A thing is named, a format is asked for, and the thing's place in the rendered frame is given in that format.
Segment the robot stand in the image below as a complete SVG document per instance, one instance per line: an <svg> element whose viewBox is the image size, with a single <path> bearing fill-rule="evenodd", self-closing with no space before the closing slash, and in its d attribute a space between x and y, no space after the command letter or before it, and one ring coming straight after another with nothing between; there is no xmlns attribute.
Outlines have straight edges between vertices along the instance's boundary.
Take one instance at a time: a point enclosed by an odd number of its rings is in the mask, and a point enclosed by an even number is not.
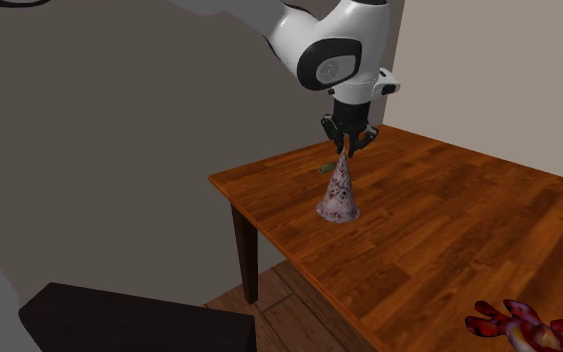
<svg viewBox="0 0 563 352"><path fill-rule="evenodd" d="M252 315L61 283L19 317L42 352L258 352Z"/></svg>

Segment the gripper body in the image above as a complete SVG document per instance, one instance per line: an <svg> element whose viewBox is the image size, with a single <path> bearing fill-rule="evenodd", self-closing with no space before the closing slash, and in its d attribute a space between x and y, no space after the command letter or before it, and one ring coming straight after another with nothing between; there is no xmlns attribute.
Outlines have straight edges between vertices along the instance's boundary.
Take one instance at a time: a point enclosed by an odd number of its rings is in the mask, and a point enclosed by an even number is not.
<svg viewBox="0 0 563 352"><path fill-rule="evenodd" d="M357 139L368 126L370 106L370 102L348 104L334 100L332 122L342 134Z"/></svg>

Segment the mottled white and red cone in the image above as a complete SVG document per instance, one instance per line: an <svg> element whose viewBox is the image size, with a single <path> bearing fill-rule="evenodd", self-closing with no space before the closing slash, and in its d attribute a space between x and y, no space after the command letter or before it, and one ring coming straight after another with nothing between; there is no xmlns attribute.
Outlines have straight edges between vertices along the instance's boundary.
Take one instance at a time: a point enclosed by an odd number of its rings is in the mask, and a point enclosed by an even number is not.
<svg viewBox="0 0 563 352"><path fill-rule="evenodd" d="M360 215L354 199L345 150L342 150L332 170L325 195L317 204L316 211L323 219L338 224L352 222Z"/></svg>

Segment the wooden table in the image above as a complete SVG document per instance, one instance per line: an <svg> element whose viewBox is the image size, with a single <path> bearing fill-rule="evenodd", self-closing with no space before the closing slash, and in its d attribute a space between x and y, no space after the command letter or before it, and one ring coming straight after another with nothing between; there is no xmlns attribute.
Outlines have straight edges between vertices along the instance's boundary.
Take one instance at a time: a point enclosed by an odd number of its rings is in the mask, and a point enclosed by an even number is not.
<svg viewBox="0 0 563 352"><path fill-rule="evenodd" d="M210 181L378 352L511 352L465 328L479 300L563 318L563 177L384 126L335 224L316 211L335 159L323 142Z"/></svg>

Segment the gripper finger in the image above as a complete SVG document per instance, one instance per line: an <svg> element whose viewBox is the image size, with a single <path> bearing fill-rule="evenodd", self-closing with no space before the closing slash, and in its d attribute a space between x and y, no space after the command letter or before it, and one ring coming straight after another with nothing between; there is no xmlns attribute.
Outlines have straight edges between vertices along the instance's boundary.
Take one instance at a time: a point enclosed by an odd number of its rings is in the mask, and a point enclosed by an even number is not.
<svg viewBox="0 0 563 352"><path fill-rule="evenodd" d="M337 128L332 117L332 114L325 114L321 119L321 125L328 139L334 143L336 153L341 154L344 149L344 133Z"/></svg>
<svg viewBox="0 0 563 352"><path fill-rule="evenodd" d="M348 157L352 158L354 154L363 150L369 144L371 144L379 134L379 130L375 127L367 125L362 131L354 131L349 134L349 152Z"/></svg>

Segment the red and yellow figure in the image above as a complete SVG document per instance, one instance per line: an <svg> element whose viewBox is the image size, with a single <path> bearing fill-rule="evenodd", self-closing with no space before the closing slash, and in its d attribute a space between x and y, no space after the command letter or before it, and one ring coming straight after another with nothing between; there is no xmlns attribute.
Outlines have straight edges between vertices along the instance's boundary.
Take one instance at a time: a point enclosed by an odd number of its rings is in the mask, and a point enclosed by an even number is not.
<svg viewBox="0 0 563 352"><path fill-rule="evenodd" d="M474 309L484 318L467 316L466 329L479 337L505 336L516 352L563 352L563 318L545 324L528 304L504 299L509 316L484 300L476 301Z"/></svg>

